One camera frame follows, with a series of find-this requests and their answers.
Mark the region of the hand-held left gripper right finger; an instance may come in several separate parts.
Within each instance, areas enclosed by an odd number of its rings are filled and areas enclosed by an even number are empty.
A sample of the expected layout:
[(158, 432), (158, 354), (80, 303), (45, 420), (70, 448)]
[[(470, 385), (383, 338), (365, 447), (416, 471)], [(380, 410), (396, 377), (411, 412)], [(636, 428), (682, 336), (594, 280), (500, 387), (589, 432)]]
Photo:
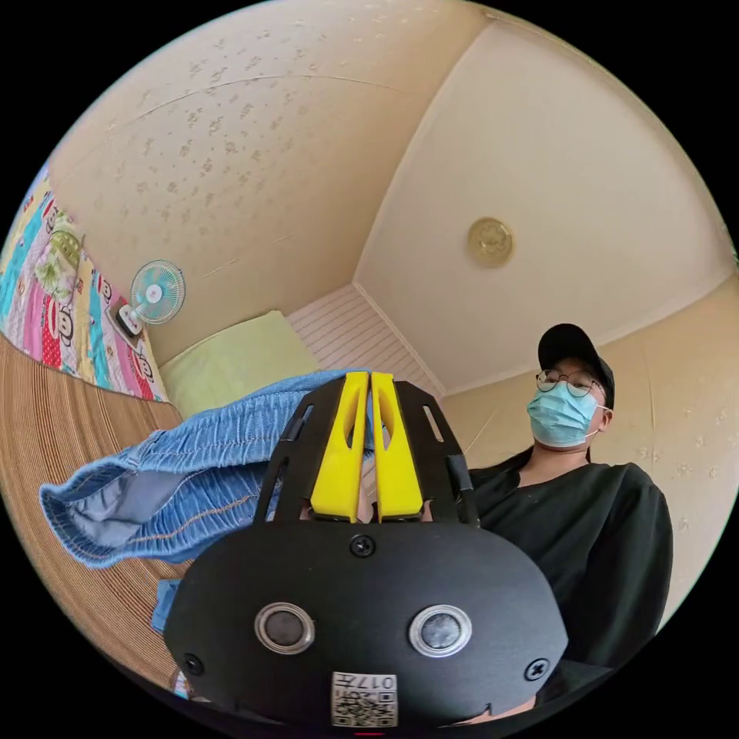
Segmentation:
[(416, 520), (423, 497), (393, 376), (370, 374), (379, 521)]

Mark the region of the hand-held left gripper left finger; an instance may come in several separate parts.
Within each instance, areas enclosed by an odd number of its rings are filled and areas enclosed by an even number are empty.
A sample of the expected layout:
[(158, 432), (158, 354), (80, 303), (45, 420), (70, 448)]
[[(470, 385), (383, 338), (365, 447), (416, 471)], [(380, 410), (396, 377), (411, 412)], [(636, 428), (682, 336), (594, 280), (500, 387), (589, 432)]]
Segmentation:
[(343, 378), (310, 497), (315, 517), (358, 520), (369, 386), (366, 371), (349, 372)]

